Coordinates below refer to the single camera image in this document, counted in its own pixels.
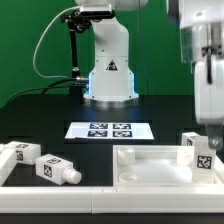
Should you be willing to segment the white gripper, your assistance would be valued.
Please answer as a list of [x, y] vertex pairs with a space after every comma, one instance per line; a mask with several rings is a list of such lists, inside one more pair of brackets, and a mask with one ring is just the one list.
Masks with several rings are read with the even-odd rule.
[[199, 61], [195, 66], [195, 113], [199, 124], [206, 125], [208, 145], [211, 149], [223, 148], [224, 124], [224, 59], [211, 57], [211, 79], [208, 82], [207, 63]]

